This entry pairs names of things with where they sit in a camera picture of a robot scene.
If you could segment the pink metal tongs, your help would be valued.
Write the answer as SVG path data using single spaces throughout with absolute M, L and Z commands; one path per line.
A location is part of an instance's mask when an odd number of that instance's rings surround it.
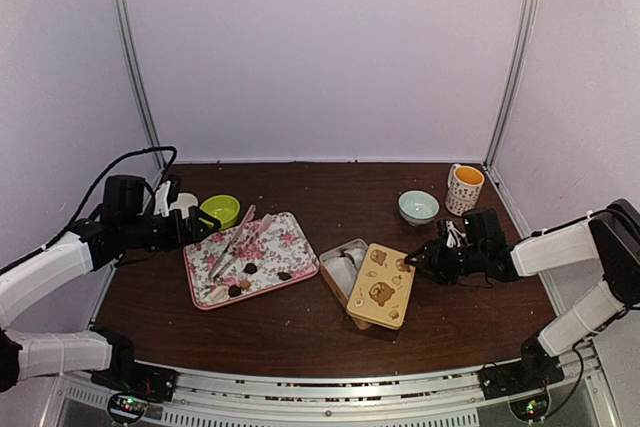
M 214 263 L 211 271 L 208 275 L 208 280 L 210 282 L 214 282 L 215 279 L 220 275 L 220 272 L 223 270 L 222 264 L 227 254 L 232 248 L 246 248 L 250 246 L 254 241 L 256 241 L 272 224 L 274 218 L 271 214 L 266 214 L 262 220 L 260 221 L 258 228 L 243 242 L 240 243 L 239 239 L 244 234 L 247 225 L 254 220 L 255 217 L 256 206 L 251 205 L 244 217 L 242 218 L 239 226 L 236 228 L 234 235 L 231 237 L 225 248 L 222 250 L 221 254 L 217 258 Z

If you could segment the bear print tin lid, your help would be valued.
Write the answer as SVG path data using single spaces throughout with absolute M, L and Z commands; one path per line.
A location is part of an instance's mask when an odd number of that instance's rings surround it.
M 369 245 L 346 305 L 352 318 L 391 330 L 402 327 L 415 278 L 406 257 L 380 244 Z

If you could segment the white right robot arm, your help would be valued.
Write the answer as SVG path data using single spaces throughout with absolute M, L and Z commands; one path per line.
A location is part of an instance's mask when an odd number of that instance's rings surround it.
M 501 283 L 541 276 L 562 310 L 521 347 L 512 377 L 535 387 L 558 358 L 639 305 L 639 212 L 626 199 L 565 224 L 510 243 L 492 209 L 441 221 L 436 238 L 407 255 L 406 264 L 428 280 L 455 285 L 482 274 Z

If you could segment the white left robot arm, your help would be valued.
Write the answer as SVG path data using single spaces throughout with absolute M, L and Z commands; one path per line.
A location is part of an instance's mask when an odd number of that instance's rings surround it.
M 109 329 L 66 328 L 33 333 L 14 323 L 45 299 L 82 278 L 114 267 L 130 252 L 165 252 L 201 242 L 221 227 L 197 204 L 179 205 L 179 178 L 153 191 L 154 208 L 144 208 L 151 191 L 139 176 L 106 179 L 103 199 L 87 218 L 74 220 L 51 243 L 1 271 L 1 389 L 36 377 L 90 371 L 99 383 L 123 391 L 148 386 L 133 343 Z

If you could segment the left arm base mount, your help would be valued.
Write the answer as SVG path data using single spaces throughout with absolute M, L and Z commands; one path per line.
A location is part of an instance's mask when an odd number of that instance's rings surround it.
M 111 346 L 111 359 L 104 370 L 91 371 L 91 381 L 97 385 L 161 403 L 173 399 L 177 372 L 173 369 L 140 363 L 135 357 L 133 342 L 110 329 L 94 329 Z

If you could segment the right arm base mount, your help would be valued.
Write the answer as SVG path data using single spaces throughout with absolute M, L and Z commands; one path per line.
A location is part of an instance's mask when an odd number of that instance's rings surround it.
M 483 366 L 478 372 L 486 400 L 542 389 L 565 379 L 558 356 L 550 356 L 535 336 L 521 345 L 521 358 Z

